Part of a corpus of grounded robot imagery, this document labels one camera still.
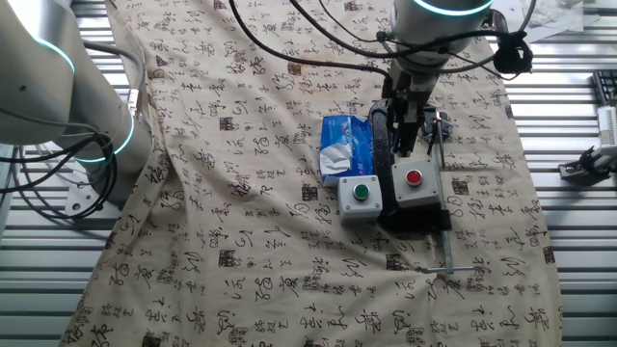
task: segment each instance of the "metal table surface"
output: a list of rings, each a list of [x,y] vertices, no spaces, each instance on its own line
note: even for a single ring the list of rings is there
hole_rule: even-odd
[[[84,38],[113,42],[103,1],[78,0],[72,7]],[[599,144],[589,77],[595,69],[617,69],[617,3],[585,0],[584,9],[602,19],[583,33],[533,43],[534,73],[506,82],[506,88],[555,250],[564,301],[562,346],[607,347],[617,345],[615,180],[578,189],[561,181],[556,169]],[[91,56],[118,93],[126,94],[121,60]],[[34,176],[47,171],[44,165],[33,169]],[[68,187],[61,179],[48,180],[42,190],[64,207]],[[0,346],[58,343],[113,223],[85,221],[73,230],[13,198],[0,243]]]

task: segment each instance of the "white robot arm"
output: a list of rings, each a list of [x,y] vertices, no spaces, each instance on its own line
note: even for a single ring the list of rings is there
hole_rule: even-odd
[[[151,139],[86,52],[72,10],[56,0],[0,0],[0,46],[0,143],[53,141],[67,148],[93,134],[58,126],[68,123],[108,134],[118,160],[109,200],[122,205]],[[75,158],[98,179],[96,170],[105,165],[99,147],[87,146]]]

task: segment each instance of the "wrinkled cloth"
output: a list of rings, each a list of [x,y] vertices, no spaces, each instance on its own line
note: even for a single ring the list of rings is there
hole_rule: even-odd
[[[318,3],[302,4],[352,41]],[[389,65],[324,40],[287,2],[238,6],[287,55]],[[389,8],[376,2],[327,6],[368,39],[389,28]],[[422,274],[443,266],[440,236],[342,227],[335,191],[320,183],[322,117],[366,116],[382,76],[274,58],[220,0],[107,9],[117,44],[146,59],[152,155],[62,346],[560,344],[554,256],[499,79],[482,69],[445,74],[432,94],[459,125],[441,173],[454,262],[481,270]],[[478,61],[491,50],[474,40],[462,54]]]

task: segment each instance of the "tissue box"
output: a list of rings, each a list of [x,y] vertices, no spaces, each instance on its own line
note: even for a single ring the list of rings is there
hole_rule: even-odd
[[[325,187],[336,187],[341,177],[374,174],[373,134],[359,116],[327,116],[321,127],[319,168]]]

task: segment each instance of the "metal rod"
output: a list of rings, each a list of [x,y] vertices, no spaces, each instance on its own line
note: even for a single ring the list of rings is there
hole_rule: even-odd
[[[481,270],[481,268],[479,266],[460,266],[460,267],[453,267],[452,268],[452,273],[454,273],[455,271],[479,271]],[[421,269],[422,274],[437,274],[437,273],[447,273],[447,269],[446,268],[425,268],[425,269]]]
[[[445,256],[445,272],[448,275],[454,274],[453,260],[452,260],[452,247],[450,246],[450,235],[448,230],[442,230],[442,242],[443,242],[443,255]]]

